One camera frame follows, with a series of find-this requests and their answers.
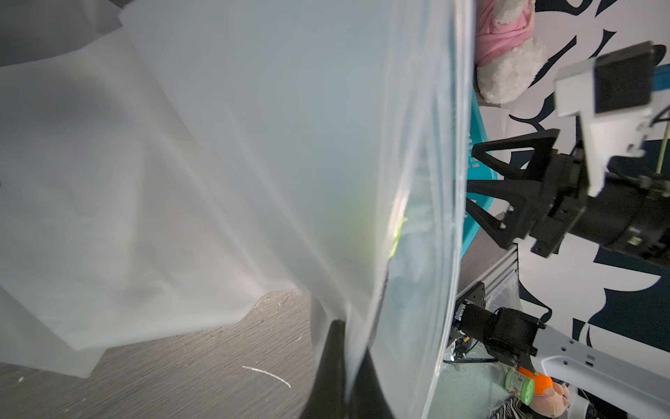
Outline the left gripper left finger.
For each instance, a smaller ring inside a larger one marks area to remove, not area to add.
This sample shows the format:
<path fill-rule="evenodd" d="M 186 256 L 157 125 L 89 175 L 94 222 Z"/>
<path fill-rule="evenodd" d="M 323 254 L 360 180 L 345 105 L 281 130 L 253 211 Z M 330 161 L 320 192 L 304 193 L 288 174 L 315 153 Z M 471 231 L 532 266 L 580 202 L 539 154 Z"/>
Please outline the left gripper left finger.
<path fill-rule="evenodd" d="M 322 351 L 312 392 L 300 419 L 342 419 L 345 406 L 345 322 L 333 321 Z"/>

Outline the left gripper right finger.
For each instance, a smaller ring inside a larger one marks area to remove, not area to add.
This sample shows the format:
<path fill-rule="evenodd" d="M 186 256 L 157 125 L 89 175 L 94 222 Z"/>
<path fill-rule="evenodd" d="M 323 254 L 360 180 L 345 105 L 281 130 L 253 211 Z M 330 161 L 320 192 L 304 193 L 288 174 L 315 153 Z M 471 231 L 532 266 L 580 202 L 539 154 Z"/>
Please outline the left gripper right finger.
<path fill-rule="evenodd" d="M 394 419 L 368 350 L 365 352 L 352 389 L 349 418 Z"/>

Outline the translucent zip-top bag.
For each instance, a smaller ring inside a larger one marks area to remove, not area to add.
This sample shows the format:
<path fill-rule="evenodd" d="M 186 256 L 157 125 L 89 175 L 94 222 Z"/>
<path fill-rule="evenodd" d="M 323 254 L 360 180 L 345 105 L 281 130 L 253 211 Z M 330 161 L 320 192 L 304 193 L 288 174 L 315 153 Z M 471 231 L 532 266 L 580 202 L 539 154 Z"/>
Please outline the translucent zip-top bag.
<path fill-rule="evenodd" d="M 12 66 L 76 51 L 120 28 L 111 1 L 3 1 L 1 65 Z"/>
<path fill-rule="evenodd" d="M 112 347 L 313 301 L 398 418 L 429 414 L 462 257 L 476 4 L 132 1 L 1 65 L 1 360 L 86 377 Z M 397 223 L 401 239 L 389 258 Z"/>

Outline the translucent zip-top bag bottom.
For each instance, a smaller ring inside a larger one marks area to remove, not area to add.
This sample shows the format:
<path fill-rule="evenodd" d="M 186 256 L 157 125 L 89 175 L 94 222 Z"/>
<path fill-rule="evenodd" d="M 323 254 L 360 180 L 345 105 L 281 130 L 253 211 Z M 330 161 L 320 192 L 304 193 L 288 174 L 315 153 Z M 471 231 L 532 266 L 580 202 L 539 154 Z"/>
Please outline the translucent zip-top bag bottom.
<path fill-rule="evenodd" d="M 476 4 L 132 1 L 1 65 L 1 360 L 86 377 L 112 347 L 313 301 L 398 418 L 429 414 L 462 257 Z M 397 223 L 401 239 L 389 258 Z"/>

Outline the teal plastic basket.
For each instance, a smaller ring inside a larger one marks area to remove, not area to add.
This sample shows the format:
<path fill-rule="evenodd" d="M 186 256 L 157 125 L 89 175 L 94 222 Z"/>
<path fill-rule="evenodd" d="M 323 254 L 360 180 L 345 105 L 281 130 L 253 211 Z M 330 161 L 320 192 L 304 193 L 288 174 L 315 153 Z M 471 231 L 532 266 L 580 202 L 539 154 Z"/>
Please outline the teal plastic basket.
<path fill-rule="evenodd" d="M 483 122 L 483 117 L 478 105 L 476 93 L 472 94 L 471 100 L 471 115 L 470 115 L 470 129 L 469 129 L 469 152 L 472 151 L 474 145 L 488 141 L 488 136 L 486 134 L 485 125 Z M 471 155 L 469 156 L 469 166 L 467 170 L 467 179 L 471 180 L 497 180 L 497 173 L 494 172 L 488 166 L 485 166 L 478 162 Z M 467 194 L 467 198 L 473 201 L 475 204 L 488 210 L 493 204 L 494 199 L 492 197 L 480 196 L 477 194 Z M 468 214 L 465 215 L 464 224 L 463 224 L 463 237 L 462 237 L 462 256 L 465 255 L 472 241 L 474 240 L 480 225 L 471 218 Z"/>

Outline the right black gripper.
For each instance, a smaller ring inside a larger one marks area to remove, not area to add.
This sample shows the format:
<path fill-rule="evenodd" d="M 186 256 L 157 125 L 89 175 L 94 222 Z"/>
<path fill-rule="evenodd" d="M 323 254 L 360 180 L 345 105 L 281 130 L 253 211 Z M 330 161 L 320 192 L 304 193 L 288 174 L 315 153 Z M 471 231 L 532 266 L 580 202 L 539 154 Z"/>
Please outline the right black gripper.
<path fill-rule="evenodd" d="M 668 262 L 669 177 L 607 175 L 591 197 L 585 153 L 554 151 L 559 133 L 554 128 L 476 144 L 471 156 L 509 180 L 468 181 L 470 195 L 492 200 L 485 209 L 468 198 L 469 217 L 501 249 L 530 232 L 536 239 L 531 251 L 547 258 L 571 234 L 647 262 Z M 510 151 L 509 162 L 494 157 L 496 151 Z"/>

